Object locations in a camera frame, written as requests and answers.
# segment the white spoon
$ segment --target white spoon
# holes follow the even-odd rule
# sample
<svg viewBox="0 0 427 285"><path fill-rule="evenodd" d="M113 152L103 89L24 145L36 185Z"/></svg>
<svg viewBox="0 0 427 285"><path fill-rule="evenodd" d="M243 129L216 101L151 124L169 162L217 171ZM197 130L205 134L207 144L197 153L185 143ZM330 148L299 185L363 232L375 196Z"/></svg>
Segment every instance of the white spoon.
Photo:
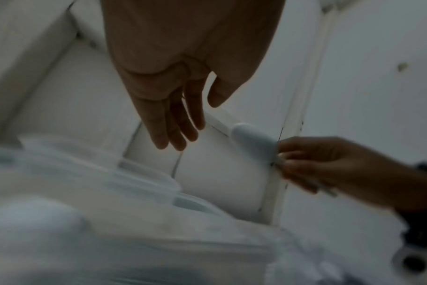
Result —
<svg viewBox="0 0 427 285"><path fill-rule="evenodd" d="M247 123L235 124L229 136L234 145L246 156L262 164L274 163L281 167L284 160L278 156L278 142L253 125ZM316 180L306 180L315 189L321 190L329 196L337 194L329 187Z"/></svg>

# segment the person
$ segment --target person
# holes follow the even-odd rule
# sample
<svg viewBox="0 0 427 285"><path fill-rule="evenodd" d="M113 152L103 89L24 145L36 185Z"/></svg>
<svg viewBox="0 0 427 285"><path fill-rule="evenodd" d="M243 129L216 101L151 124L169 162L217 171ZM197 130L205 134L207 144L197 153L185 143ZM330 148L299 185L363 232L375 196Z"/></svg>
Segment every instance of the person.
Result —
<svg viewBox="0 0 427 285"><path fill-rule="evenodd" d="M212 107L251 78L284 3L101 0L112 62L157 148L171 143L184 150L185 138L198 138L197 130L205 126L202 91L209 73L217 76L208 94ZM291 138L279 143L279 151L286 160L283 177L301 188L314 193L305 178L319 180L360 201L394 209L414 228L412 236L427 231L427 166L405 166L339 138Z"/></svg>

